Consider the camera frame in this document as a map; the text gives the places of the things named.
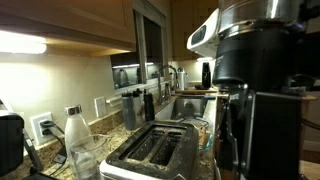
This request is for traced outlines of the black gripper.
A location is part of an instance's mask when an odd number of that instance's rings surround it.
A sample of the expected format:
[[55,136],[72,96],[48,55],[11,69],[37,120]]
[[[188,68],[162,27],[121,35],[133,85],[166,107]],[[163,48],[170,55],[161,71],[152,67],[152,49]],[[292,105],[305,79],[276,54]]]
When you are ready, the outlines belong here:
[[235,180],[298,180],[302,98],[289,91],[293,35],[240,33],[218,45],[213,84],[229,88],[218,125],[219,170]]

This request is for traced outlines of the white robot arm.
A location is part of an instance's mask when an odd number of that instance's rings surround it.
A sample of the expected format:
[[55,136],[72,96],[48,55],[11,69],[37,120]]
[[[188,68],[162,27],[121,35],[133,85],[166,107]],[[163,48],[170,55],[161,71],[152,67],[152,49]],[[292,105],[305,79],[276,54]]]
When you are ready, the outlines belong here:
[[303,97],[320,76],[319,35],[308,22],[318,0],[219,0],[189,37],[215,61],[212,82],[227,90],[216,125],[216,166],[234,180],[301,180]]

